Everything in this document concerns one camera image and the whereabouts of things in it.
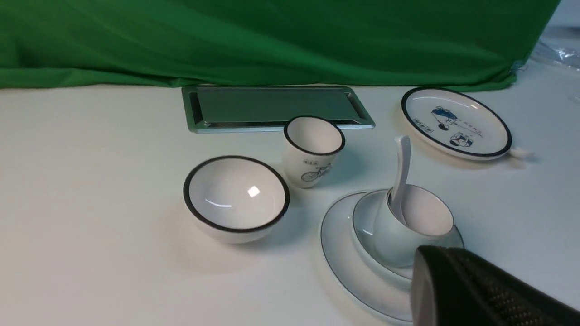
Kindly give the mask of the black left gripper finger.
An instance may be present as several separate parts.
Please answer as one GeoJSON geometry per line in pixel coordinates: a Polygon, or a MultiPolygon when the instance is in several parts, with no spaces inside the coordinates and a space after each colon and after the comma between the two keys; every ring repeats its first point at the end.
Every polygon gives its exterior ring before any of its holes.
{"type": "Polygon", "coordinates": [[[577,326],[578,310],[462,248],[415,250],[415,326],[577,326]]]}

